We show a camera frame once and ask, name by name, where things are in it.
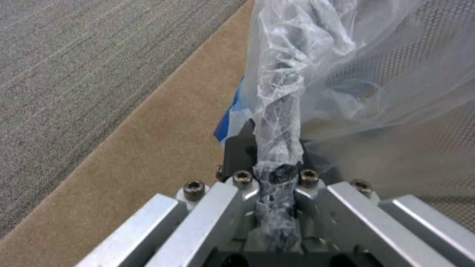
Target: perforated mesh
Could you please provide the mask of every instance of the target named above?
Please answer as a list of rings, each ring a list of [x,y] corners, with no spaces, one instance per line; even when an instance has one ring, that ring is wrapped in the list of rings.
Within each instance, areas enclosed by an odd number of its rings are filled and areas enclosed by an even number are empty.
[[[326,85],[349,77],[384,84],[436,55],[474,20],[473,0],[429,0],[399,25],[384,45],[378,46],[383,48],[338,69]],[[402,34],[407,34],[408,28],[414,29],[415,38],[402,43],[407,40]],[[358,86],[357,90],[364,92],[360,95],[371,95],[370,85]],[[465,86],[475,90],[474,82]],[[361,147],[353,138],[348,144],[352,151],[341,166],[344,177],[370,180],[383,197],[415,194],[475,232],[475,103],[424,124],[405,127],[404,134],[387,130],[358,136],[365,144]],[[365,164],[368,170],[362,170]]]

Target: carpet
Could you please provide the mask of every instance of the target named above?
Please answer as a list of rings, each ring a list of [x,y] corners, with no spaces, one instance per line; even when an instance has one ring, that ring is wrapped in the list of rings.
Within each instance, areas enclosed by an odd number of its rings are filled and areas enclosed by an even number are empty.
[[[0,236],[243,2],[2,1]]]

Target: metal frame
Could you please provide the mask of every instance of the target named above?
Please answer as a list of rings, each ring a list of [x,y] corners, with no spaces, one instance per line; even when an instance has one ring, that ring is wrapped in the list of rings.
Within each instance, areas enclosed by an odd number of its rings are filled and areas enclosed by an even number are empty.
[[[384,266],[453,266],[346,182],[320,190],[315,198],[323,237],[340,250],[369,250]]]
[[[184,202],[157,194],[81,260],[78,267],[145,264],[186,217]]]
[[[78,265],[201,266],[214,248],[242,250],[256,227],[258,192],[256,180],[242,189],[230,179],[217,182],[171,235],[186,205],[156,195]],[[304,243],[321,238],[310,242],[319,251],[328,244],[343,252],[363,248],[384,266],[475,266],[475,236],[415,197],[378,202],[347,182],[323,181],[297,187],[294,196],[305,217]]]
[[[145,266],[201,266],[214,247],[232,239],[243,206],[236,187],[216,183]]]
[[[457,266],[475,266],[475,235],[414,196],[380,207]]]

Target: black object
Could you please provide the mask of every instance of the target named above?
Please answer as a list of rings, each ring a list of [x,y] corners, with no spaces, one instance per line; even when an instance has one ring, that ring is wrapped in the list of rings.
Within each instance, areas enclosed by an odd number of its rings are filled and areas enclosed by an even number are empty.
[[[214,251],[203,267],[357,267],[352,255],[336,252],[272,253]]]
[[[226,140],[222,182],[225,182],[234,172],[239,170],[254,173],[252,167],[257,163],[257,144],[253,131],[254,122],[249,120],[244,124],[238,135]],[[316,170],[320,174],[320,179],[327,185],[343,181],[336,167],[332,167],[328,170],[319,170],[317,166],[330,165],[328,160],[324,157],[308,153],[304,146],[308,140],[300,140],[300,142],[304,149],[304,154],[302,156],[303,163],[296,166],[298,171],[302,169]]]

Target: crumpled plastic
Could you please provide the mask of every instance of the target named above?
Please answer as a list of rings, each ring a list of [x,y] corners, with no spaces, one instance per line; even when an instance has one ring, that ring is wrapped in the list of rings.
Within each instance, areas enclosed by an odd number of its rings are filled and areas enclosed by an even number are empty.
[[[235,122],[245,121],[242,110],[249,110],[255,121],[254,172],[261,185],[256,215],[267,249],[299,247],[293,190],[303,154],[301,123],[351,119],[366,106],[351,83],[350,92],[345,92],[327,87],[327,78],[387,38],[421,4],[418,0],[256,1],[246,73],[238,92],[243,108]],[[364,94],[372,96],[371,91]],[[235,129],[241,126],[230,123]]]

